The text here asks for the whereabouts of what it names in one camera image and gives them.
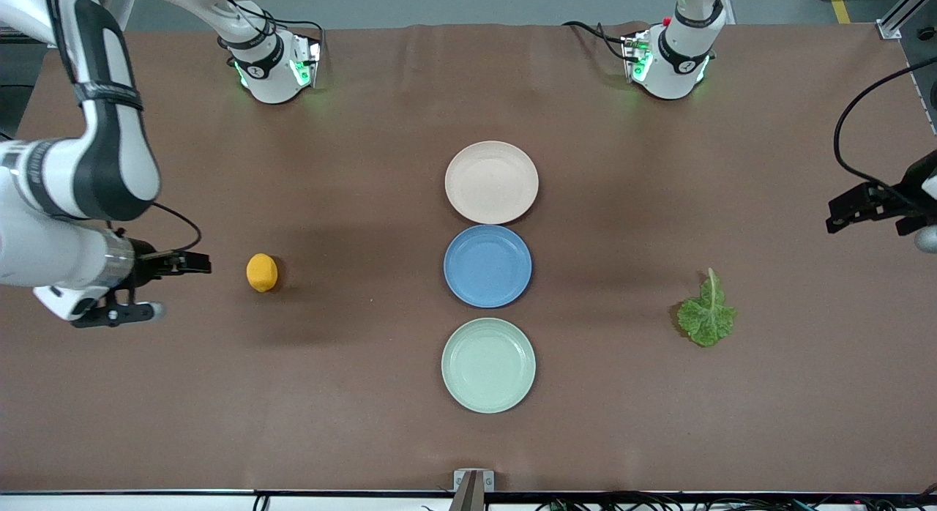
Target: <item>lettuce leaf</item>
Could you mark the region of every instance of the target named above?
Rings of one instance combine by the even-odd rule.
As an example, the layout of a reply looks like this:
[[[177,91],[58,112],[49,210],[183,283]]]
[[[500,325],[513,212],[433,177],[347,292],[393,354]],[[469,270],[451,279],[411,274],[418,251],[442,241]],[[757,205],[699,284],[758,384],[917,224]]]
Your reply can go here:
[[[737,314],[736,308],[725,305],[725,291],[709,268],[709,278],[700,286],[700,296],[683,301],[676,311],[676,320],[691,341],[710,347],[732,333]]]

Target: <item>yellow floor tape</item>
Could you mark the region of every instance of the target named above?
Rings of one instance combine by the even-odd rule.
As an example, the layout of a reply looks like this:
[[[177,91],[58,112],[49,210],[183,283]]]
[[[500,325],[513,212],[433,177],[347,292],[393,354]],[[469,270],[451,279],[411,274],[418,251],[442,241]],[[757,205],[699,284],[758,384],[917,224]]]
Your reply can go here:
[[[846,11],[846,2],[843,0],[829,0],[833,4],[833,12],[836,13],[836,20],[840,24],[849,24],[849,12]]]

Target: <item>plate rim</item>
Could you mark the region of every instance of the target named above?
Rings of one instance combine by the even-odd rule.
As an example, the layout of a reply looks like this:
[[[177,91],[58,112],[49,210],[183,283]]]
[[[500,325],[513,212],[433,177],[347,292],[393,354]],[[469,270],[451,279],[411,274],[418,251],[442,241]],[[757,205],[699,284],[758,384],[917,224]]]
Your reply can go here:
[[[485,144],[505,145],[508,148],[518,151],[521,154],[521,157],[524,158],[524,162],[526,164],[529,164],[530,168],[532,168],[533,170],[532,180],[534,181],[534,187],[533,187],[533,194],[530,197],[530,204],[526,205],[526,207],[520,212],[520,214],[513,215],[513,217],[508,218],[508,220],[502,220],[498,222],[479,221],[477,217],[469,217],[469,214],[466,214],[465,209],[459,208],[459,206],[455,204],[454,198],[452,198],[452,191],[453,191],[452,179],[454,179],[454,168],[456,165],[456,160],[459,160],[459,156],[462,154],[465,154],[466,151],[468,151],[472,147],[478,147],[479,145],[485,145]],[[454,157],[452,157],[452,159],[449,161],[449,165],[446,167],[446,174],[443,179],[443,184],[445,185],[446,198],[447,200],[449,200],[449,205],[452,205],[452,208],[455,209],[456,213],[458,213],[459,215],[462,215],[462,217],[466,218],[467,220],[471,220],[477,224],[501,225],[501,224],[506,224],[508,222],[517,220],[519,217],[522,217],[527,211],[529,211],[530,208],[533,207],[533,204],[537,200],[537,195],[540,194],[540,172],[537,171],[537,167],[533,162],[533,158],[530,157],[530,154],[527,154],[522,148],[518,147],[518,145],[514,145],[512,143],[507,143],[506,141],[499,141],[499,140],[476,141],[476,143],[466,145],[458,153],[455,153]]]
[[[523,285],[519,287],[518,291],[516,291],[515,294],[509,295],[509,299],[506,302],[498,302],[498,303],[489,305],[489,304],[481,304],[478,301],[471,301],[469,300],[468,297],[466,297],[465,295],[459,294],[459,292],[455,290],[455,286],[452,284],[452,278],[449,278],[449,271],[447,271],[447,268],[449,267],[449,260],[451,260],[451,258],[449,258],[449,254],[452,253],[452,247],[454,247],[455,242],[458,241],[459,238],[461,238],[462,236],[466,234],[471,233],[471,231],[473,230],[478,230],[478,228],[492,228],[494,231],[499,231],[499,233],[503,233],[503,234],[506,233],[509,238],[508,240],[509,242],[512,242],[512,239],[516,238],[516,240],[518,240],[520,244],[515,244],[513,242],[512,244],[515,247],[522,247],[521,251],[525,255],[525,260],[527,263],[526,267],[528,267],[529,270],[526,272]],[[449,242],[448,247],[446,247],[446,252],[442,256],[442,277],[446,280],[446,285],[449,287],[449,291],[451,291],[452,294],[455,295],[455,298],[458,298],[460,301],[464,302],[467,305],[471,305],[472,307],[481,307],[481,308],[485,308],[486,310],[496,310],[496,308],[506,307],[506,305],[509,305],[512,302],[518,300],[521,297],[521,295],[524,294],[526,289],[530,286],[530,280],[532,280],[533,278],[533,255],[530,253],[530,248],[528,247],[526,242],[524,242],[524,239],[521,238],[521,235],[515,233],[514,231],[511,231],[509,228],[506,228],[504,226],[499,226],[496,224],[477,224],[468,228],[464,228],[464,230],[460,231],[459,234],[456,234],[455,237],[452,238],[452,241]]]
[[[476,408],[470,407],[468,404],[466,404],[465,398],[459,398],[458,395],[456,395],[455,392],[452,391],[452,385],[449,384],[449,381],[447,381],[447,378],[446,378],[446,370],[447,370],[447,367],[446,367],[447,359],[446,359],[446,357],[447,357],[447,355],[449,354],[449,348],[451,348],[452,340],[454,340],[454,338],[456,337],[456,335],[459,335],[459,333],[460,333],[462,330],[468,328],[469,325],[475,324],[476,322],[482,322],[482,321],[495,322],[495,324],[500,324],[500,325],[502,325],[503,327],[505,327],[505,325],[506,325],[506,327],[508,327],[509,331],[513,331],[513,332],[515,332],[515,334],[520,335],[521,341],[523,342],[523,346],[525,347],[524,350],[525,350],[525,351],[528,351],[528,350],[530,351],[530,358],[529,358],[529,360],[527,360],[527,361],[529,362],[529,364],[530,364],[530,381],[529,381],[529,384],[526,384],[526,385],[525,385],[525,387],[524,387],[524,389],[523,389],[523,391],[524,391],[523,394],[519,395],[519,397],[518,397],[518,399],[517,399],[516,401],[513,401],[511,404],[509,404],[509,406],[507,406],[507,407],[505,407],[505,408],[502,408],[502,409],[499,409],[499,410],[495,410],[495,411],[478,410],[477,407],[476,407]],[[520,402],[523,401],[523,400],[525,400],[525,398],[528,397],[528,394],[530,394],[530,390],[533,388],[533,382],[536,381],[536,378],[537,378],[537,354],[536,354],[536,351],[534,351],[533,344],[530,342],[530,337],[526,337],[526,334],[524,333],[524,330],[521,330],[521,329],[518,327],[518,325],[514,324],[513,322],[511,322],[511,321],[505,321],[504,318],[498,318],[498,317],[479,317],[479,318],[473,318],[471,321],[464,322],[464,324],[460,325],[458,328],[456,328],[454,331],[452,331],[452,334],[449,335],[448,340],[446,340],[446,345],[445,345],[445,347],[442,348],[441,374],[442,374],[442,382],[443,382],[443,384],[446,385],[446,390],[449,391],[449,395],[451,395],[452,399],[455,400],[456,402],[458,402],[459,405],[462,405],[462,407],[465,407],[466,409],[469,409],[469,411],[478,412],[478,414],[499,414],[499,412],[509,411],[509,410],[511,410],[512,408],[518,406],[518,405],[520,404]]]

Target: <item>gray floor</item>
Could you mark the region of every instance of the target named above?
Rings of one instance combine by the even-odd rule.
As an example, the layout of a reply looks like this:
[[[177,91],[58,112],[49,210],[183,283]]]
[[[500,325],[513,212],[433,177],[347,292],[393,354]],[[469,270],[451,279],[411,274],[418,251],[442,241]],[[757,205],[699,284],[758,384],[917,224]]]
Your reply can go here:
[[[897,0],[846,0],[854,23],[874,21]],[[287,20],[316,20],[326,29],[395,28],[412,24],[502,23],[560,24],[566,20],[615,24],[627,20],[657,21],[673,13],[673,0],[260,0],[258,3]],[[836,23],[829,1],[732,0],[740,24]],[[904,28],[903,44],[910,61],[930,57],[937,38],[921,42],[917,28],[937,20],[937,0]],[[128,30],[201,31],[198,18],[160,0],[137,0]],[[0,44],[0,84],[34,84],[45,49],[40,45]],[[918,76],[930,93],[937,70]],[[0,131],[13,135],[29,91],[0,88]]]

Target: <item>yellow lemon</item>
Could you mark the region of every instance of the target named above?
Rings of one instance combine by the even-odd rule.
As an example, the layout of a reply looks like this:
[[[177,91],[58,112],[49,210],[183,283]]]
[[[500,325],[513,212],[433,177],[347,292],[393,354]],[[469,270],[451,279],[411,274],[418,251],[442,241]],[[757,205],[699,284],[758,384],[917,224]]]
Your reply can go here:
[[[270,255],[255,254],[247,263],[247,281],[257,291],[270,291],[277,285],[277,263]]]

